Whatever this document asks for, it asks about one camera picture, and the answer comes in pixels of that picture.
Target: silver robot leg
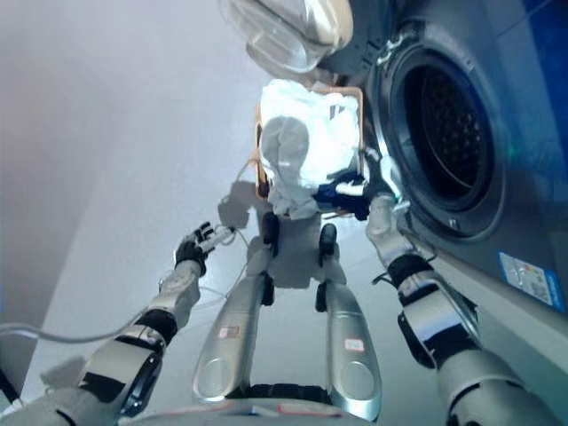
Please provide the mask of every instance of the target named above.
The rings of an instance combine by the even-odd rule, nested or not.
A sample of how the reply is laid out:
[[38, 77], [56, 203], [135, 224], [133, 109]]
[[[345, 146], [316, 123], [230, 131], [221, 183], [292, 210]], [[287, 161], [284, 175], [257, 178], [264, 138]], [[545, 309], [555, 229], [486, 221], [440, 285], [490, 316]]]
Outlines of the silver robot leg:
[[264, 293], [272, 285], [265, 273], [271, 259], [271, 245], [253, 255], [247, 276], [235, 286], [217, 315], [193, 375], [196, 398], [215, 401], [248, 388], [258, 314]]
[[374, 421], [381, 410], [382, 394], [375, 347], [363, 312], [334, 256], [331, 247], [336, 231], [329, 226], [322, 229], [319, 243], [325, 280], [319, 285], [316, 303], [318, 311], [327, 311], [327, 392], [334, 406]]

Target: white laundry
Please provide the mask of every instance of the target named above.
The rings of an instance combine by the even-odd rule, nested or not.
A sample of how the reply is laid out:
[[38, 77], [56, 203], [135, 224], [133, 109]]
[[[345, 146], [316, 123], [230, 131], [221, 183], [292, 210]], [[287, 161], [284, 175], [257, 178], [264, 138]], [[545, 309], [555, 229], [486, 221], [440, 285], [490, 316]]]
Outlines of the white laundry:
[[351, 164], [359, 149], [357, 109], [354, 97], [320, 95], [289, 80], [272, 80], [263, 88], [260, 100], [263, 126], [278, 116], [293, 117], [305, 124], [310, 146], [299, 178], [302, 186], [312, 189], [328, 183], [328, 175]]
[[349, 168], [358, 152], [358, 102], [273, 80], [263, 89], [260, 109], [261, 162], [271, 181], [268, 201], [276, 214], [311, 217], [319, 211], [312, 195], [330, 175]]

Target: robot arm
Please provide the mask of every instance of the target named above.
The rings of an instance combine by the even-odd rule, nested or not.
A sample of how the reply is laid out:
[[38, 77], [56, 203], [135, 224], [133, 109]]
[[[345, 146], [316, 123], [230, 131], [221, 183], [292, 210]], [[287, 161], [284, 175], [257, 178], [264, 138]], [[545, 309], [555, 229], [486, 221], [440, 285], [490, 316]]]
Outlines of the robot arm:
[[162, 368], [165, 349], [189, 320], [200, 299], [198, 281], [204, 261], [233, 233], [209, 224], [186, 237], [176, 252], [176, 267], [162, 281], [146, 311], [89, 359], [77, 387], [56, 390], [6, 417], [9, 424], [116, 424], [142, 412]]
[[410, 351], [438, 371], [447, 424], [561, 424], [502, 359], [482, 349], [475, 313], [400, 233], [395, 211], [394, 197], [379, 193], [367, 237], [398, 291]]

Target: cable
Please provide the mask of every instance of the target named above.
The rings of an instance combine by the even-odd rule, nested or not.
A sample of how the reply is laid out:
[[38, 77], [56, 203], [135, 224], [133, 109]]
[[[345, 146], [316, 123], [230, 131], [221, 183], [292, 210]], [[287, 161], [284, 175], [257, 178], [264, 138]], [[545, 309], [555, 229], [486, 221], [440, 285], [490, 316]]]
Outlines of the cable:
[[[240, 235], [242, 241], [245, 243], [245, 245], [248, 248], [249, 242], [246, 240], [244, 235], [239, 230], [237, 230], [237, 233]], [[214, 299], [210, 302], [206, 302], [204, 304], [196, 304], [193, 307], [193, 310], [200, 311], [223, 302], [231, 294], [231, 292], [233, 291], [233, 289], [241, 279], [242, 273], [245, 271], [245, 268], [247, 267], [248, 264], [249, 262], [245, 262], [245, 264], [242, 266], [241, 272], [239, 272], [237, 280], [233, 283], [231, 289], [227, 293], [223, 293], [211, 287], [200, 286], [200, 290], [209, 291], [210, 293], [218, 295], [219, 298]], [[84, 344], [84, 343], [98, 342], [100, 340], [110, 339], [112, 337], [115, 337], [116, 335], [119, 335], [126, 327], [134, 323], [140, 317], [140, 315], [142, 315], [146, 311], [146, 309], [147, 308], [145, 307], [144, 309], [138, 311], [136, 315], [134, 315], [122, 327], [110, 333], [105, 333], [102, 335], [90, 335], [86, 337], [69, 337], [65, 335], [56, 335], [48, 331], [44, 331], [41, 328], [30, 326], [29, 324], [8, 323], [8, 324], [0, 324], [0, 337], [5, 335], [21, 335], [22, 337], [27, 337], [29, 339], [43, 339], [47, 340], [48, 342], [63, 343], [63, 344]]]
[[146, 307], [138, 311], [134, 317], [132, 317], [126, 324], [122, 327], [116, 329], [111, 333], [105, 333], [103, 335], [90, 335], [87, 337], [68, 337], [64, 335], [55, 335], [48, 331], [44, 331], [40, 328], [30, 326], [29, 324], [0, 324], [0, 336], [3, 335], [21, 335], [30, 339], [44, 339], [49, 342], [65, 343], [65, 344], [82, 344], [82, 343], [92, 343], [99, 340], [110, 339], [115, 337], [126, 327], [130, 326], [134, 321], [136, 321], [140, 315], [146, 311]]

